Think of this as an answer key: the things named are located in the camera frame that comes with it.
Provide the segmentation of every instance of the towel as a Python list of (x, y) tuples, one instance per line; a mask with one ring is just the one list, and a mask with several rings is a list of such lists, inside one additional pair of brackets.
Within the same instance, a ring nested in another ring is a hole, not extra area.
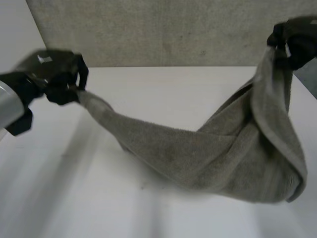
[(268, 47), (253, 78), (198, 131), (126, 117), (87, 91), (78, 92), (79, 102), (126, 151), (184, 188), (291, 202), (305, 188), (307, 169), (288, 117), (292, 71), (274, 67), (283, 55)]

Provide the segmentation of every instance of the concrete wall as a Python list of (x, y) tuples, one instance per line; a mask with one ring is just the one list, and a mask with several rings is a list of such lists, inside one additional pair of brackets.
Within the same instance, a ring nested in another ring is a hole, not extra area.
[(275, 23), (317, 0), (27, 0), (46, 46), (89, 66), (256, 65)]

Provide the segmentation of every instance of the gray towel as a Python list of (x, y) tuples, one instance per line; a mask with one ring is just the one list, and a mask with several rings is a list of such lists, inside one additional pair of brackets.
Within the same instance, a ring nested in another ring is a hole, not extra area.
[(254, 77), (197, 131), (132, 119), (103, 99), (78, 92), (80, 104), (121, 146), (178, 185), (251, 202), (293, 201), (307, 169), (288, 117), (292, 72), (268, 48)]

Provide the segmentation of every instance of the white label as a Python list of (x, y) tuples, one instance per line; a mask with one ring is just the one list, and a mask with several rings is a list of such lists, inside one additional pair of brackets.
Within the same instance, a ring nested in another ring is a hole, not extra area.
[(46, 63), (46, 62), (53, 61), (51, 57), (42, 58), (39, 55), (38, 55), (38, 59), (39, 59), (40, 63)]

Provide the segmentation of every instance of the terry cloth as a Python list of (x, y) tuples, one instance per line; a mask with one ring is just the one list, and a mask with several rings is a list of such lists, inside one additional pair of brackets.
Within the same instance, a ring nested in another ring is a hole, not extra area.
[(277, 54), (285, 53), (267, 48), (253, 78), (196, 132), (123, 116), (90, 92), (78, 97), (123, 148), (182, 187), (250, 202), (293, 201), (307, 169), (288, 117), (292, 71), (274, 67)]

